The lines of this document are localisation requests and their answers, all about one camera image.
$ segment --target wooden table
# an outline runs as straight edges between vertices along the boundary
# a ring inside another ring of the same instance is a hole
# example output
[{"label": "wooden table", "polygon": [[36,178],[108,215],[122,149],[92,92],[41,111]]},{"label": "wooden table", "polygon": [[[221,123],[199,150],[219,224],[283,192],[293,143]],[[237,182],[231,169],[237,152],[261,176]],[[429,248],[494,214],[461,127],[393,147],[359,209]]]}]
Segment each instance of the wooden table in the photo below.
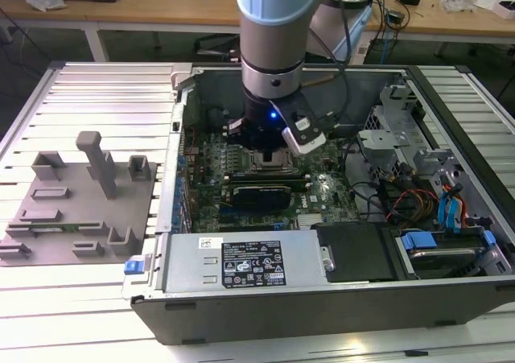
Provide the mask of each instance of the wooden table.
[{"label": "wooden table", "polygon": [[[515,43],[515,21],[501,19],[477,8],[473,13],[448,14],[440,0],[422,0],[410,6],[411,20],[399,39],[441,42]],[[115,3],[67,0],[63,10],[40,12],[23,0],[0,0],[0,7],[22,27],[81,29],[86,34],[95,61],[108,56],[98,34],[100,30],[183,31],[238,33],[239,12],[236,0],[118,0]],[[387,0],[395,9],[397,4]],[[378,7],[364,32],[360,45],[368,45],[378,27]],[[9,26],[0,19],[0,26]]]}]

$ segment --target white label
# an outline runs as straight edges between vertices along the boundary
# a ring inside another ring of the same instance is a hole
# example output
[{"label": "white label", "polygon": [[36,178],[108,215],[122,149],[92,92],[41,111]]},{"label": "white label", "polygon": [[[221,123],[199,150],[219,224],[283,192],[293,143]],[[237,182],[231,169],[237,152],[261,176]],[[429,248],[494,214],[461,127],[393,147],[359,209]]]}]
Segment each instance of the white label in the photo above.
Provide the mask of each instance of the white label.
[{"label": "white label", "polygon": [[200,237],[199,249],[222,249],[223,237]]},{"label": "white label", "polygon": [[269,279],[272,279],[272,278],[284,278],[284,273],[270,273]]}]

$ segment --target blue latch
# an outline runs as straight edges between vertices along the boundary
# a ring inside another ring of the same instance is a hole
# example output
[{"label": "blue latch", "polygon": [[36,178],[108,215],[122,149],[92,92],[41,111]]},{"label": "blue latch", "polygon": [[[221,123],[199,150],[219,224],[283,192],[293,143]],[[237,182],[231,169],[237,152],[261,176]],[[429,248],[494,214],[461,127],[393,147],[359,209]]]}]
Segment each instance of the blue latch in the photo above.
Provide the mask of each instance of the blue latch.
[{"label": "blue latch", "polygon": [[496,244],[496,238],[490,230],[485,230],[483,235],[484,239],[486,240],[489,246],[493,246]]},{"label": "blue latch", "polygon": [[145,262],[143,260],[128,260],[126,261],[123,273],[125,274],[143,274],[145,270]]},{"label": "blue latch", "polygon": [[431,232],[408,232],[401,240],[406,250],[437,247]]}]

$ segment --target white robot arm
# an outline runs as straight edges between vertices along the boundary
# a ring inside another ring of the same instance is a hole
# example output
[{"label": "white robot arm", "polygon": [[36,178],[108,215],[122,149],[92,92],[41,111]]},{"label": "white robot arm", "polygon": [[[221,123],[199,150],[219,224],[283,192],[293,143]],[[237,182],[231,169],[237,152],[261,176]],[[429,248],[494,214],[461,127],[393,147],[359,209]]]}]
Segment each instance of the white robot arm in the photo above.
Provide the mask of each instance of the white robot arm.
[{"label": "white robot arm", "polygon": [[308,39],[310,29],[345,61],[369,19],[371,0],[237,2],[245,116],[229,125],[229,136],[265,157],[284,142],[295,155],[304,155],[326,141],[300,92],[306,50],[326,55]]}]

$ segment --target power supply label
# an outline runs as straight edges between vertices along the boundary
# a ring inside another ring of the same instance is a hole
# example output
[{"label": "power supply label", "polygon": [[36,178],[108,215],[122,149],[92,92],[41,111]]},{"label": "power supply label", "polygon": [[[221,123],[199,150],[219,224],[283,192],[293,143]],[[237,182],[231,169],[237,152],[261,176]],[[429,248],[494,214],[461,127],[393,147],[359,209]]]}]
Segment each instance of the power supply label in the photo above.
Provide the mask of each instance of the power supply label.
[{"label": "power supply label", "polygon": [[222,284],[226,288],[286,285],[281,242],[223,243]]}]

